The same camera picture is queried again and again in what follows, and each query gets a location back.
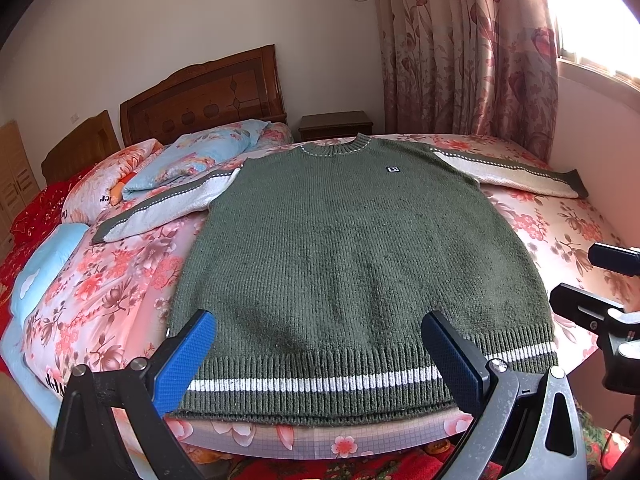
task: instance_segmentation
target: sweater collar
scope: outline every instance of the sweater collar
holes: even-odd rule
[[[371,142],[371,137],[364,134],[358,134],[351,142],[344,142],[341,144],[330,144],[328,146],[320,146],[313,142],[308,142],[300,146],[302,151],[307,155],[315,156],[334,156],[342,155],[345,153],[359,152],[366,148]]]

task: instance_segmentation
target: wooden nightstand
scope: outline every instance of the wooden nightstand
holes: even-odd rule
[[[300,119],[298,131],[303,142],[335,137],[371,135],[373,122],[362,110],[333,114],[305,115]]]

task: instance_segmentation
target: curtain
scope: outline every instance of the curtain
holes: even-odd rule
[[[547,0],[375,0],[387,133],[512,140],[548,160],[558,104]]]

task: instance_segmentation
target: headboard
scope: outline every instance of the headboard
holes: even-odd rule
[[[126,146],[151,138],[171,144],[220,124],[286,117],[272,44],[185,67],[120,105]]]
[[[47,185],[61,182],[120,149],[107,110],[89,117],[60,140],[42,161]]]

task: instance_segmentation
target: white wall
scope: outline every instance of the white wall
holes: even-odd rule
[[[40,163],[80,120],[193,63],[274,43],[289,124],[362,109],[383,128],[374,3],[351,0],[36,0],[0,50],[0,102]]]
[[[550,164],[559,171],[576,168],[591,203],[626,244],[640,246],[638,111],[561,76]]]

